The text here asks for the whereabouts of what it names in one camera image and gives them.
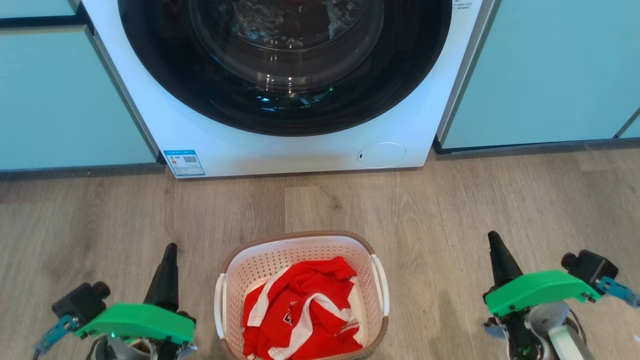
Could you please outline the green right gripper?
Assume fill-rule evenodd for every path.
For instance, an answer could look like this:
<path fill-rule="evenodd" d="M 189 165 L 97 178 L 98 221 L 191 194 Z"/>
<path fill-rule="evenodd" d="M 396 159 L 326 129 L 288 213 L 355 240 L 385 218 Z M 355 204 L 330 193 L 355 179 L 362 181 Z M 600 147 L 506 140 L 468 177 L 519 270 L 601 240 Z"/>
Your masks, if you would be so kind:
<path fill-rule="evenodd" d="M 580 303 L 598 301 L 601 294 L 587 282 L 559 269 L 526 273 L 509 251 L 497 231 L 487 233 L 494 285 L 485 296 L 490 314 L 505 317 L 513 312 L 542 305 L 576 299 Z"/>

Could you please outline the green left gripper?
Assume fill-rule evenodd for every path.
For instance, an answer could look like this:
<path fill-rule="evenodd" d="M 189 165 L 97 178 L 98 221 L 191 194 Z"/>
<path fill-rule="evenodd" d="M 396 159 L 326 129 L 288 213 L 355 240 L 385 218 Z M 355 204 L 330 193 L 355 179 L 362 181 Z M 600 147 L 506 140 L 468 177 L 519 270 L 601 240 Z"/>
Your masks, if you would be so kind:
<path fill-rule="evenodd" d="M 181 346 L 194 340 L 195 322 L 178 312 L 178 245 L 166 246 L 144 303 L 115 303 L 87 324 L 87 335 L 169 340 Z"/>

